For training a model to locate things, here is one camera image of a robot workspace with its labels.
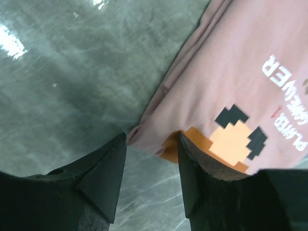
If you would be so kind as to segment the pink graphic t-shirt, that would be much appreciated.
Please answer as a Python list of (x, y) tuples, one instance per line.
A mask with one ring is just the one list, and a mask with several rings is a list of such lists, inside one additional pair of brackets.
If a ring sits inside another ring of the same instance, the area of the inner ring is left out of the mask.
[(292, 168), (308, 154), (308, 3), (213, 0), (127, 145), (222, 180)]

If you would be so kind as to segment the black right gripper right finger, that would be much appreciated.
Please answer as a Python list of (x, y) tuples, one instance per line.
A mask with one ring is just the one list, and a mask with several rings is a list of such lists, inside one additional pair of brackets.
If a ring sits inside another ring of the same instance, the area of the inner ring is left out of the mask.
[(308, 228), (306, 169), (240, 173), (178, 136), (185, 208), (193, 231), (305, 231)]

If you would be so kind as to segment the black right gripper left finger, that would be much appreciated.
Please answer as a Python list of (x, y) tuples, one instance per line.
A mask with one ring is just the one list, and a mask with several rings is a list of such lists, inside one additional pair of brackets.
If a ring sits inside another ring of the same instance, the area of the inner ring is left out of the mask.
[(115, 220), (126, 135), (46, 175), (0, 174), (3, 231), (107, 231)]

